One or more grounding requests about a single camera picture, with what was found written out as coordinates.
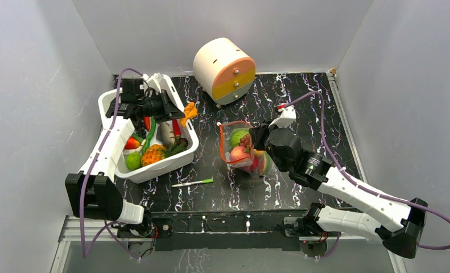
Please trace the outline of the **purple toy grapes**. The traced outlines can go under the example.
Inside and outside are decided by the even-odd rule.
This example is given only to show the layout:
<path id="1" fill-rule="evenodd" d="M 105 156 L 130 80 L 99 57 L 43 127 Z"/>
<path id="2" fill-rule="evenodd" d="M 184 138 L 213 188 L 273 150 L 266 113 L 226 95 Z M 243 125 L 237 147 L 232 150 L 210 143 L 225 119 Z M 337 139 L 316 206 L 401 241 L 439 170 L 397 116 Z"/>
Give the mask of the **purple toy grapes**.
<path id="1" fill-rule="evenodd" d="M 250 146 L 250 135 L 246 134 L 240 138 L 239 146 L 241 147 L 249 147 Z"/>

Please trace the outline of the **orange toy ginger root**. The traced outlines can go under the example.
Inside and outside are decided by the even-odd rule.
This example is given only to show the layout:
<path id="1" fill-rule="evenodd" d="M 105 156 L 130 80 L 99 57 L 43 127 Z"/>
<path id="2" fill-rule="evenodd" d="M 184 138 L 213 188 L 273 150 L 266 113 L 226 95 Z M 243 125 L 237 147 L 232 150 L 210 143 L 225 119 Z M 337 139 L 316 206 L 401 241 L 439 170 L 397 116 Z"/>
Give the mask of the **orange toy ginger root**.
<path id="1" fill-rule="evenodd" d="M 186 127 L 187 121 L 197 117 L 198 111 L 194 102 L 190 102 L 183 110 L 185 116 L 180 119 L 180 124 L 182 127 Z"/>

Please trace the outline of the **green toy cabbage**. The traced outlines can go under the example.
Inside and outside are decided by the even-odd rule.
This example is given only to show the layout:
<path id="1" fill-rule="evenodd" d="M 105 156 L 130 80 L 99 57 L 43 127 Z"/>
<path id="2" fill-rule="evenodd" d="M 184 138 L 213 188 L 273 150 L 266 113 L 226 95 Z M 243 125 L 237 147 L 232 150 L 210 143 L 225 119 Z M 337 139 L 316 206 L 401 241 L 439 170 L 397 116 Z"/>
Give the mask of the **green toy cabbage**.
<path id="1" fill-rule="evenodd" d="M 239 130 L 235 130 L 232 132 L 231 137 L 230 137 L 230 145 L 232 148 L 238 147 L 239 146 L 239 142 L 240 142 L 240 138 L 243 137 L 244 135 L 249 134 L 248 130 L 245 129 L 239 129 Z"/>

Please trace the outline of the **clear zip top bag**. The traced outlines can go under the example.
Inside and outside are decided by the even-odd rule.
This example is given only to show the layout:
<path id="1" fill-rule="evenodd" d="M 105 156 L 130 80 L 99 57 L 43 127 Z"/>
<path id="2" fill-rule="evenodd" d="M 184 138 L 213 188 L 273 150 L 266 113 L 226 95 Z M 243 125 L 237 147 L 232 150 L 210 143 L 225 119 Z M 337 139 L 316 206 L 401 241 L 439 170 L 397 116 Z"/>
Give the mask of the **clear zip top bag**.
<path id="1" fill-rule="evenodd" d="M 220 156 L 229 167 L 240 169 L 251 175 L 265 176 L 273 162 L 266 151 L 255 149 L 246 121 L 218 122 L 220 129 Z"/>

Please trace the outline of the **toy peach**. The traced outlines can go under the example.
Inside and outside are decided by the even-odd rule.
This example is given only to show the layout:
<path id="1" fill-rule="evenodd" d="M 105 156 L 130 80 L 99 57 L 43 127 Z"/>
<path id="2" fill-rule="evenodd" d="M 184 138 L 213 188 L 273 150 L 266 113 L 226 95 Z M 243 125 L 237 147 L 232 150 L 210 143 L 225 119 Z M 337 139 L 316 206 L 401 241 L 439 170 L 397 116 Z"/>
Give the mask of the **toy peach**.
<path id="1" fill-rule="evenodd" d="M 251 157 L 245 147 L 235 147 L 232 149 L 229 155 L 229 162 L 231 164 L 244 164 L 247 165 L 250 163 Z"/>

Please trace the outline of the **toy watermelon slice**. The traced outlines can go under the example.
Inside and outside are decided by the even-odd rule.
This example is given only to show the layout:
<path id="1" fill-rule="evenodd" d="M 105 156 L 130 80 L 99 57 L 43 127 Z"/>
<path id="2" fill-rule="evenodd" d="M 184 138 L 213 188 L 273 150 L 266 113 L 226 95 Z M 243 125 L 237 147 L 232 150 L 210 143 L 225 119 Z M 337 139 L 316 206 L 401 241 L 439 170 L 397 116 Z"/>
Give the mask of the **toy watermelon slice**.
<path id="1" fill-rule="evenodd" d="M 273 160 L 267 152 L 263 152 L 258 156 L 257 172 L 259 176 L 264 176 L 273 166 Z"/>

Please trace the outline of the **red toy apple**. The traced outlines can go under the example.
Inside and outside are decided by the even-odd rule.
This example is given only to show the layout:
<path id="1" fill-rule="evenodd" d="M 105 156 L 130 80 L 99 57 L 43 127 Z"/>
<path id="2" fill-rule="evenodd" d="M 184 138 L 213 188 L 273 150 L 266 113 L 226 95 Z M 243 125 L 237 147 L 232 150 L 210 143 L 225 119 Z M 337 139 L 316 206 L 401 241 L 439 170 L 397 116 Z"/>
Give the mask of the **red toy apple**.
<path id="1" fill-rule="evenodd" d="M 253 161 L 251 163 L 251 165 L 246 167 L 246 170 L 248 171 L 248 173 L 253 173 L 258 167 L 258 158 L 254 157 Z"/>

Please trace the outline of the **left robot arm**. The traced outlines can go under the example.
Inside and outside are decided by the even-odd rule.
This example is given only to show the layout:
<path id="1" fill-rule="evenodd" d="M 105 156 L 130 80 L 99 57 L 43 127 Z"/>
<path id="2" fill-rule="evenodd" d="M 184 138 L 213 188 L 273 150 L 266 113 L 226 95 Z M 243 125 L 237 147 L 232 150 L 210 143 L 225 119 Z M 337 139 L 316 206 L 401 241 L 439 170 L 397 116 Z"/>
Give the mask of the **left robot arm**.
<path id="1" fill-rule="evenodd" d="M 72 213 L 131 225 L 140 237 L 153 230 L 144 206 L 128 202 L 115 178 L 139 184 L 191 164 L 199 141 L 170 77 L 143 75 L 134 93 L 118 85 L 98 98 L 102 131 L 86 162 L 65 179 Z"/>

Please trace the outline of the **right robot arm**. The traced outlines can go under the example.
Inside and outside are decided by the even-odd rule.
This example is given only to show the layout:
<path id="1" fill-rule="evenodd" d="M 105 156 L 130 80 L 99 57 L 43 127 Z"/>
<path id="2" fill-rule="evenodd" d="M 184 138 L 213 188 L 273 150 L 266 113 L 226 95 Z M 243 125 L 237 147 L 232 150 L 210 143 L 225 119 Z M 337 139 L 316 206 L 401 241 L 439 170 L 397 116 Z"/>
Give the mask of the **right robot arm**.
<path id="1" fill-rule="evenodd" d="M 266 151 L 279 171 L 296 184 L 347 202 L 357 212 L 314 203 L 295 225 L 296 231 L 319 235 L 337 231 L 380 242 L 388 251 L 413 259 L 426 224 L 427 202 L 385 194 L 305 147 L 287 128 L 262 124 L 249 130 L 256 150 Z"/>

